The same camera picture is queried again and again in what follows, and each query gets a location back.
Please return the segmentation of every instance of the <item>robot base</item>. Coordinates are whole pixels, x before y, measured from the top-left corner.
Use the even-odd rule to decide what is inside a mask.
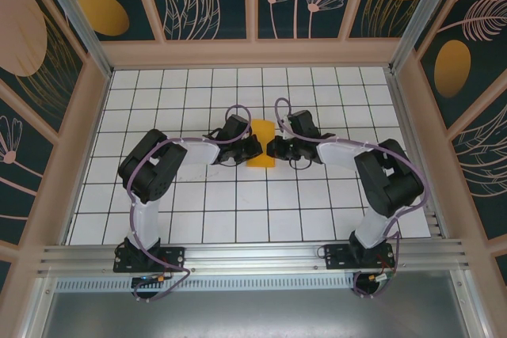
[[[349,243],[325,245],[323,249],[326,269],[382,269],[382,261],[378,260],[377,255],[380,255],[387,265],[395,266],[393,248],[386,242],[371,249],[375,250],[374,260],[362,262],[358,262]]]
[[[183,267],[185,263],[185,248],[161,247],[160,239],[153,247],[148,249],[148,252],[160,260],[177,267]],[[148,258],[125,238],[124,247],[115,250],[112,271],[115,273],[162,273],[164,272],[164,266]]]

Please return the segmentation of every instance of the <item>black mounting plate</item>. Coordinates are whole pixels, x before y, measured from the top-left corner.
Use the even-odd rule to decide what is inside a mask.
[[[157,251],[157,258],[165,260],[168,264],[183,267],[185,263],[185,248],[183,247],[161,247]],[[132,251],[126,248],[118,248],[112,271],[115,273],[162,273],[164,267],[161,264],[154,263],[152,260],[144,263],[132,260]]]
[[[324,245],[324,258],[326,260],[326,269],[381,269],[380,260],[366,264],[358,264],[354,255],[350,251],[349,243],[340,245]],[[383,243],[378,246],[379,255],[392,268],[395,266],[393,248],[389,243]]]

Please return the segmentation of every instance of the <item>beige circle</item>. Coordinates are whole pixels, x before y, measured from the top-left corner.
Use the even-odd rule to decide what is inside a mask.
[[[0,67],[27,77],[39,70],[48,46],[36,0],[0,0]]]
[[[119,36],[128,30],[127,11],[117,0],[78,0],[78,3],[95,32]]]
[[[467,45],[450,40],[438,52],[435,86],[442,97],[452,98],[463,88],[470,73],[471,56]]]

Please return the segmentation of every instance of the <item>white grid mat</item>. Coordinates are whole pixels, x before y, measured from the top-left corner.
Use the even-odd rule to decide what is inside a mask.
[[[151,128],[201,136],[222,127],[236,103],[254,119],[274,121],[278,97],[288,97],[293,112],[309,110],[323,134],[394,138],[404,147],[380,67],[116,71],[67,243],[117,244],[126,236],[130,202],[116,171]],[[187,165],[162,198],[159,233],[162,243],[174,244],[341,240],[367,206],[347,169],[313,164],[295,171],[280,160],[274,169]],[[430,236],[423,210],[395,229],[404,238]]]

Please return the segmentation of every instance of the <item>yellow sponge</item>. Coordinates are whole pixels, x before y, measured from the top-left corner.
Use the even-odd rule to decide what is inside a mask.
[[[252,120],[252,134],[257,135],[257,140],[262,145],[262,154],[256,158],[251,158],[246,162],[246,166],[255,168],[274,168],[275,159],[266,154],[266,147],[269,142],[275,138],[275,123],[268,120]]]

